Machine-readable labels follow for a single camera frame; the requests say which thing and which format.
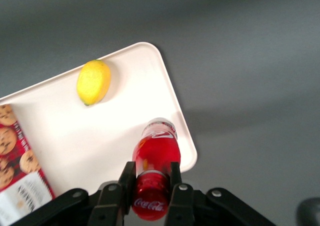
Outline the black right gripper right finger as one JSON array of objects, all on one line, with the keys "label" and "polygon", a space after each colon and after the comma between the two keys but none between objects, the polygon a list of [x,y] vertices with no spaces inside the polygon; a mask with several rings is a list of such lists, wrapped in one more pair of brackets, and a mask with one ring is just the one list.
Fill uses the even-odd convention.
[{"label": "black right gripper right finger", "polygon": [[170,164],[170,201],[165,217],[165,226],[193,226],[195,223],[193,210],[194,190],[192,186],[182,182],[178,162]]}]

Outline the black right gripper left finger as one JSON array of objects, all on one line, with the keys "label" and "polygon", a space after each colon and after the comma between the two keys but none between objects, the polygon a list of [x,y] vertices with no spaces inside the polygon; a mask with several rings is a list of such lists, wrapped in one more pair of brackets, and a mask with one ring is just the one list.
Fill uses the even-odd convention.
[{"label": "black right gripper left finger", "polygon": [[122,226],[129,214],[136,182],[136,163],[128,161],[117,182],[105,184],[99,191],[88,224],[90,226]]}]

